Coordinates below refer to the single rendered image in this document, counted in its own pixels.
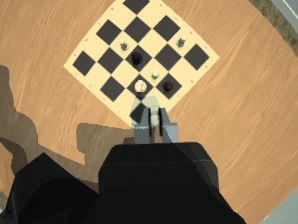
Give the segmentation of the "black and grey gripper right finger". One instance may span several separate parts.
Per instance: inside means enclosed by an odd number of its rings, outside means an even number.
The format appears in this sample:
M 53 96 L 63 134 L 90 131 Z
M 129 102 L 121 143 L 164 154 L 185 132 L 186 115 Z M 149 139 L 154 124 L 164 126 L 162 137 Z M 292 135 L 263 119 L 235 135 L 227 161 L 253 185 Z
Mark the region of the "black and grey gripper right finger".
M 163 143 L 178 143 L 178 124 L 171 123 L 165 107 L 159 107 L 160 136 Z

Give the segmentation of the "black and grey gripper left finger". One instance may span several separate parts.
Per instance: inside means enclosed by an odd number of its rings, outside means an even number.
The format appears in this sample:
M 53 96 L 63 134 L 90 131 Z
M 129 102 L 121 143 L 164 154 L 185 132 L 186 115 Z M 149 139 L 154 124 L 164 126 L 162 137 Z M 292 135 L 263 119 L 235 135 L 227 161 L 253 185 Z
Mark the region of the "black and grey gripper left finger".
M 149 124 L 148 124 L 149 119 Z M 150 125 L 150 133 L 149 133 Z M 134 125 L 135 144 L 150 144 L 151 137 L 151 108 L 144 108 L 140 124 Z

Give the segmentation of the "cream and black chessboard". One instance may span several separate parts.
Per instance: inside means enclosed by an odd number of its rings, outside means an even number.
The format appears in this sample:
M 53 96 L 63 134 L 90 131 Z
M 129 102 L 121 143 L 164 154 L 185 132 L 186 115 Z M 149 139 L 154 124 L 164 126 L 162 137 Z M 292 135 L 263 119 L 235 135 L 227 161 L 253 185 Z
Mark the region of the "cream and black chessboard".
M 183 47 L 176 39 L 186 35 Z M 122 50 L 119 40 L 128 40 Z M 143 56 L 134 64 L 131 53 Z M 161 0 L 116 0 L 71 54 L 64 67 L 130 127 L 140 124 L 144 108 L 168 112 L 220 57 Z M 158 79 L 150 75 L 161 73 Z M 142 80 L 144 92 L 135 84 Z M 163 89 L 170 81 L 173 88 Z

